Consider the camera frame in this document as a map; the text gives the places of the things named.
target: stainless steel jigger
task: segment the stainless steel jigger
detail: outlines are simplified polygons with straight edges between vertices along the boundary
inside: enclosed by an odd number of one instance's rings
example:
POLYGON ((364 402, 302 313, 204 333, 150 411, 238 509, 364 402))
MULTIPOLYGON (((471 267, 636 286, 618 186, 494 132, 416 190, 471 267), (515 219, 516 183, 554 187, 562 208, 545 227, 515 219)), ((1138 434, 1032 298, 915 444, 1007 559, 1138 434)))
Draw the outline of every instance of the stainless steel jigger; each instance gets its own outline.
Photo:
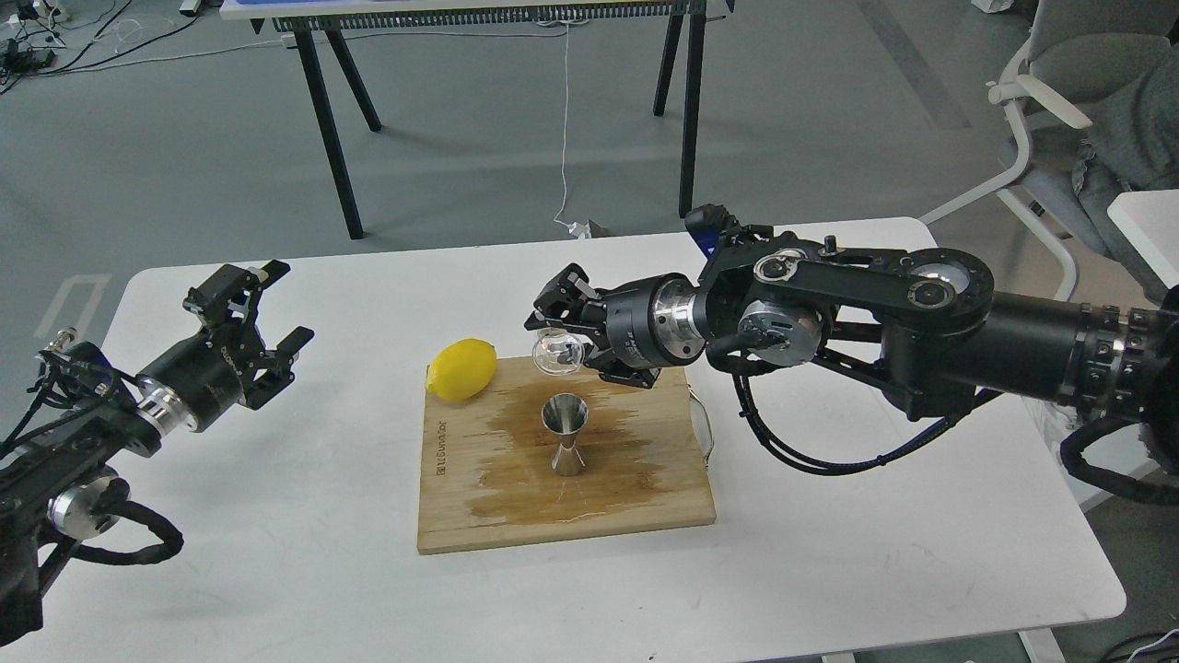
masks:
POLYGON ((561 441, 553 455, 553 472, 561 477, 575 477, 586 468, 586 462, 578 452, 577 441, 578 433, 588 418, 590 407, 575 394, 556 394, 540 408, 540 419, 545 422, 545 428, 552 431, 561 441))

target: glass ball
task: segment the glass ball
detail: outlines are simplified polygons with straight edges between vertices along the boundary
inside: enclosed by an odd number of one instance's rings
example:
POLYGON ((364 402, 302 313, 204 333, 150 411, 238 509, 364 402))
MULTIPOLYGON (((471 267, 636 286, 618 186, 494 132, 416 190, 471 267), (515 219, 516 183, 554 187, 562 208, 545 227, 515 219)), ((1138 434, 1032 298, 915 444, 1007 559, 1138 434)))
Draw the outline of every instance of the glass ball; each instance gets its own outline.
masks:
POLYGON ((536 334, 532 361, 548 375, 568 375, 581 368, 585 347, 577 335, 564 329, 545 329, 536 334))

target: concrete floor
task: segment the concrete floor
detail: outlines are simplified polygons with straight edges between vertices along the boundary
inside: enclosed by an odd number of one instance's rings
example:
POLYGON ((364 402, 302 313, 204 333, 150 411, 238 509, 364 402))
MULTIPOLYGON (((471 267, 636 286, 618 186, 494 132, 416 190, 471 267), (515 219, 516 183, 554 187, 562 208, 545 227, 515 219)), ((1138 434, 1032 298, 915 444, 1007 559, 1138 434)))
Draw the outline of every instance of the concrete floor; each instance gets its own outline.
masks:
MULTIPOLYGON (((77 25, 108 2, 67 6, 77 25)), ((123 45, 103 39, 83 61, 170 29, 164 19, 186 20, 174 0, 134 0, 124 18, 143 32, 123 45)), ((62 53, 75 53, 94 27, 62 33, 71 47, 62 53)), ((997 172, 1007 130, 986 103, 984 83, 1027 27, 1021 15, 983 14, 964 0, 739 2, 707 28, 696 202, 726 204, 746 223, 935 208, 997 172)), ((594 21, 569 35, 566 221, 593 219, 612 234, 681 231, 683 50, 667 116, 650 111, 664 29, 657 19, 594 21)), ((453 32, 465 35, 350 41, 381 133, 367 130, 330 51, 321 50, 369 232, 356 242, 344 231, 298 58, 281 45, 27 79, 0 97, 0 421, 24 411, 32 354, 52 330, 83 321, 86 336, 101 341, 124 285, 143 269, 565 237, 551 221, 562 195, 565 39, 529 25, 453 32), (519 33, 547 37, 507 37, 519 33), (54 302, 66 283, 75 287, 54 302)), ((117 61, 276 39, 269 26, 255 37, 206 11, 191 29, 117 61)), ((942 245, 987 261, 1001 289, 1055 290, 1059 268, 997 201, 931 230, 942 245)), ((1117 264, 1075 252, 1082 271, 1074 301, 1145 304, 1117 264)), ((409 287, 357 284, 341 296, 409 287)), ((160 306, 178 306, 183 295, 160 306)), ((380 329, 363 329, 360 316, 357 324, 360 344, 380 342, 380 329)), ((1072 663, 1175 621, 1171 512, 1108 503, 1089 517, 1129 608, 1118 619, 1059 630, 1072 663)), ((1015 636, 857 659, 968 658, 1026 659, 1015 636)))

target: wooden cutting board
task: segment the wooden cutting board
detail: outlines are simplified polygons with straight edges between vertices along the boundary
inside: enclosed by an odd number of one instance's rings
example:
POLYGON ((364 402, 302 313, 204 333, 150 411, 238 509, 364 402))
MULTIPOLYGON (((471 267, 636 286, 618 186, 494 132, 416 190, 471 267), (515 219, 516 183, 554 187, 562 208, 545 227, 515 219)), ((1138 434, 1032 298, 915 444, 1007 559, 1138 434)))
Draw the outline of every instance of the wooden cutting board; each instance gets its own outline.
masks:
POLYGON ((501 359, 477 396, 426 394, 417 551, 535 544, 716 521, 692 432, 683 368, 653 389, 604 382, 597 372, 554 378, 532 357, 501 359), (540 408, 561 392, 585 399, 578 436, 586 468, 559 477, 556 439, 540 408))

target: lemon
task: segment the lemon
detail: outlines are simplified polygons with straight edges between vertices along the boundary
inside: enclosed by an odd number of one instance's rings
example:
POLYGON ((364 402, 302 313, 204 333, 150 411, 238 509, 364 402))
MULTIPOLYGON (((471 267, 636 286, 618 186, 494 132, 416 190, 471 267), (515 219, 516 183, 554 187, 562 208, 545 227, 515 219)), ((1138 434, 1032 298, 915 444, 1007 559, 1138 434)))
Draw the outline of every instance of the lemon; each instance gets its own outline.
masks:
POLYGON ((426 370, 426 390, 446 401, 462 401, 483 390, 495 375, 495 346, 463 339, 447 346, 426 370))

